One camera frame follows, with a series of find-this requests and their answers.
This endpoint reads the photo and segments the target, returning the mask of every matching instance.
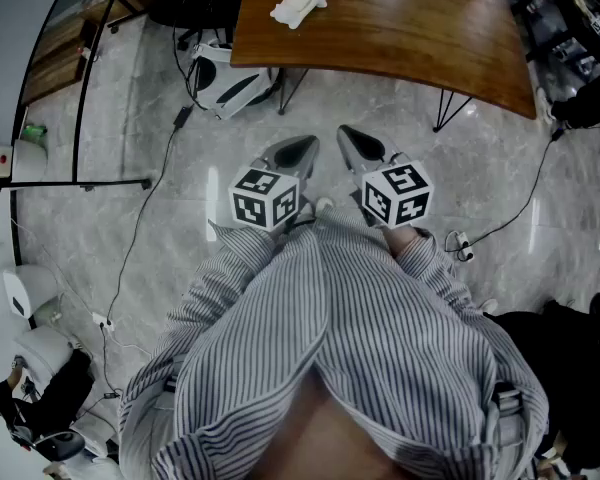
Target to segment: marble floor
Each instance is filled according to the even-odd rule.
[[[173,119],[189,104],[171,31],[138,19],[116,35],[106,31],[101,48],[84,109],[79,177],[155,179]],[[568,94],[569,87],[552,82],[555,91]],[[46,180],[70,179],[79,93],[80,86],[72,86],[31,106],[29,120],[49,128]],[[306,195],[331,196],[355,212],[336,129],[346,123],[391,137],[423,162],[435,184],[423,226],[440,243],[452,230],[478,237],[515,215],[549,140],[547,125],[473,101],[434,134],[438,97],[437,90],[404,81],[315,70],[285,116],[276,113],[277,100],[227,121],[195,110],[174,139],[166,174],[146,208],[122,277],[112,313],[119,344],[153,349],[167,311],[178,303],[194,269],[218,248],[207,219],[231,224],[227,186],[237,168],[282,138],[315,134],[321,139]],[[584,310],[600,291],[599,132],[574,131],[553,144],[532,204],[517,221],[477,244],[473,262],[457,264],[477,303],[494,297],[501,311],[533,311],[553,296],[563,303],[574,299],[574,307]],[[99,380],[93,401],[109,389],[102,379],[102,336],[89,312],[107,312],[146,195],[135,187],[18,193],[18,220],[35,235],[20,232],[23,260],[56,272],[66,296],[59,303],[62,318],[51,325],[77,335],[94,354]],[[55,311],[53,302],[36,318],[48,322]],[[123,387],[147,358],[119,344],[108,341],[106,350],[115,387]],[[113,421],[115,401],[95,411]]]

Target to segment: person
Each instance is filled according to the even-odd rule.
[[[67,430],[91,391],[90,364],[89,355],[75,343],[71,357],[51,379],[40,400],[28,403],[12,396],[26,368],[25,360],[16,356],[11,374],[0,383],[0,416],[9,431],[15,426],[26,427],[35,441],[50,432]]]
[[[223,249],[122,395],[124,476],[518,478],[545,393],[434,237],[325,199],[315,217],[214,226]]]
[[[543,88],[536,94],[542,117],[549,124],[557,120],[569,128],[589,128],[600,122],[600,76],[567,101],[551,101]]]
[[[492,316],[511,337],[549,399],[549,429],[538,453],[560,433],[572,473],[600,467],[600,293],[589,314],[548,301],[543,312]]]

